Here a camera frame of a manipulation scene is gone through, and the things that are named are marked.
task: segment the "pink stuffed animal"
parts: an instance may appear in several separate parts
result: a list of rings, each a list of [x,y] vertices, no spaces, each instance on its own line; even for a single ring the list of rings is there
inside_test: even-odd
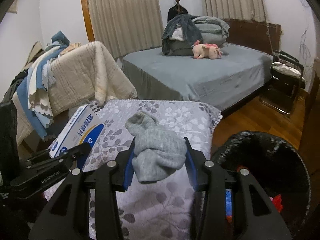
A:
[[[216,44],[200,44],[200,41],[196,41],[192,52],[193,58],[195,59],[201,59],[204,57],[209,59],[221,58],[220,49]]]

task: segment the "clothes pile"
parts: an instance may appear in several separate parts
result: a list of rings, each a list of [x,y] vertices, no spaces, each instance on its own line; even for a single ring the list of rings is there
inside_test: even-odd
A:
[[[166,56],[191,56],[197,41],[222,48],[229,36],[229,28],[225,21],[217,17],[177,15],[168,22],[161,37],[162,53]]]
[[[135,98],[137,92],[107,48],[99,41],[81,46],[60,31],[43,49],[34,44],[22,71],[15,77],[3,102],[17,109],[17,144],[35,130],[41,139],[56,137],[58,114],[83,100],[99,105],[112,98]]]
[[[55,84],[51,63],[70,46],[70,41],[59,31],[52,37],[47,48],[39,49],[38,58],[34,57],[28,65],[28,74],[17,87],[21,106],[32,126],[42,139],[50,138],[48,129],[53,123],[48,89]]]

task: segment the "wooden floor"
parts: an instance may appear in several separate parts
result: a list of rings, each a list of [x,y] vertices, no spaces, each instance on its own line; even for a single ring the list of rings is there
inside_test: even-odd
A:
[[[212,153],[233,134],[243,130],[267,132],[286,139],[299,149],[305,116],[305,99],[299,96],[290,117],[265,106],[259,96],[221,120],[214,130]]]

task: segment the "black trash bin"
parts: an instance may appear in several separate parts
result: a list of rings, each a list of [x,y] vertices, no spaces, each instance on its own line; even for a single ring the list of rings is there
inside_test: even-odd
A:
[[[306,166],[291,144],[268,133],[243,131],[218,148],[213,160],[232,171],[245,166],[270,197],[281,194],[281,215],[292,236],[297,234],[308,215],[311,191]]]

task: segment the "blue gripper pad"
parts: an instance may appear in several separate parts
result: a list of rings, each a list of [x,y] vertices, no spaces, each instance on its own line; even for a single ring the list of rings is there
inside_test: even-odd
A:
[[[208,187],[208,175],[203,171],[202,167],[207,159],[201,151],[191,148],[187,137],[184,139],[187,146],[185,165],[190,185],[195,191],[205,191]]]
[[[130,148],[126,151],[119,152],[115,161],[119,169],[112,175],[112,187],[116,191],[125,192],[132,183],[134,174],[132,159],[134,157],[134,140]]]

